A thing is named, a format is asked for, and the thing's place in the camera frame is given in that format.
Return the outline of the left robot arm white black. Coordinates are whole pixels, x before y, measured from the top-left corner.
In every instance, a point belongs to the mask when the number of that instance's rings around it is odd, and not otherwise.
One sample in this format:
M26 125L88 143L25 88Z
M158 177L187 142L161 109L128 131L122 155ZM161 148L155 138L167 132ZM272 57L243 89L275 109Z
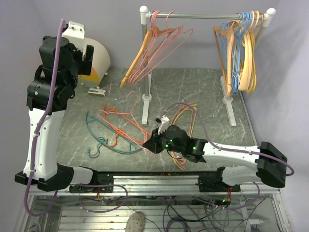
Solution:
M77 77L91 73L94 47L78 49L69 39L44 36L39 48L41 65L27 88L30 119L29 150L24 169L14 180L49 192L68 186L98 188L98 172L86 167L61 165L56 161L60 124L68 101L75 96Z

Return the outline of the brown wooden hanger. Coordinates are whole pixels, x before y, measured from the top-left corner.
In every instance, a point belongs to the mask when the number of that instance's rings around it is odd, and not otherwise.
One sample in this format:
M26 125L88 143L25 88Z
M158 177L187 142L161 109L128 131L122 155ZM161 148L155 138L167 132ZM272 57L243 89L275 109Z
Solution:
M151 27L147 30L140 50L120 83L121 89L123 89L126 84L135 85L145 76L142 72L148 68L148 60L154 57L155 53L162 47L164 41L154 48L155 42L161 36L170 35L173 30L173 28L160 30L158 27Z

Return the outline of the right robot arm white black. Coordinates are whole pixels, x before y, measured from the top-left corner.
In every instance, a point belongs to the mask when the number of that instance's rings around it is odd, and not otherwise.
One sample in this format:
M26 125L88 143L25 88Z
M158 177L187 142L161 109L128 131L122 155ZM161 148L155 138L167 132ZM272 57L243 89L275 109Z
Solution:
M213 187L224 191L240 183L261 181L273 188L285 187L287 158L269 142L260 146L235 146L211 144L205 139L191 138L176 125L165 131L153 130L149 140L142 145L157 154L163 150L176 152L191 162L228 161L234 167L219 168Z

